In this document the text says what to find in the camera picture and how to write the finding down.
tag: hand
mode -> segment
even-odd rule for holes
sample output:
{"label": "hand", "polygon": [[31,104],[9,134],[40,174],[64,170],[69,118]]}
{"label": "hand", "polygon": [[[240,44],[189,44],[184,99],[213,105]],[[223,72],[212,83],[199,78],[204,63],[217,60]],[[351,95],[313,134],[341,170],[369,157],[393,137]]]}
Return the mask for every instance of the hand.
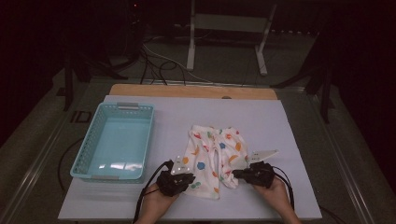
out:
{"label": "hand", "polygon": [[[157,184],[152,184],[146,190],[146,193],[158,189]],[[155,223],[162,217],[172,203],[177,199],[178,195],[168,197],[163,195],[159,190],[146,195],[143,199],[142,213],[136,224]]]}
{"label": "hand", "polygon": [[291,207],[285,184],[279,178],[274,178],[269,189],[257,185],[253,185],[253,188],[280,214],[285,223],[301,223]]}

